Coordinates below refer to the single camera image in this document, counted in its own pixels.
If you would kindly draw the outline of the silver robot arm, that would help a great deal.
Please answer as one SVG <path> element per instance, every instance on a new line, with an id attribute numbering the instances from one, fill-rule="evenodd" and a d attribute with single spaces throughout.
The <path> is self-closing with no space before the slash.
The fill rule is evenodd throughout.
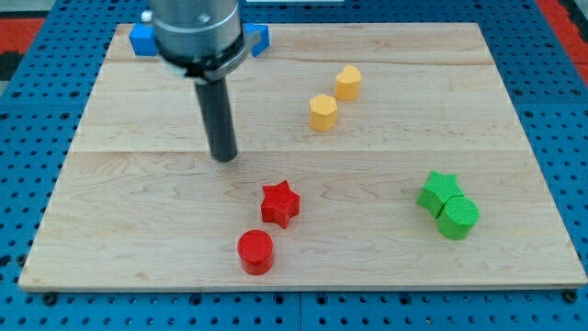
<path id="1" fill-rule="evenodd" d="M 201 85 L 224 79 L 263 40 L 244 31 L 236 0 L 151 0 L 150 7 L 159 54 Z"/>

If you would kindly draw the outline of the blue block behind arm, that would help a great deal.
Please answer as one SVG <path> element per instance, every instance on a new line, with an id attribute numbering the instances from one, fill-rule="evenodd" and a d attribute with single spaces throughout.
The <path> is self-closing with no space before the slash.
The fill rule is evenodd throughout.
<path id="1" fill-rule="evenodd" d="M 270 46 L 269 26 L 264 24 L 245 23 L 243 30 L 246 37 L 254 37 L 251 55 L 257 57 Z"/>

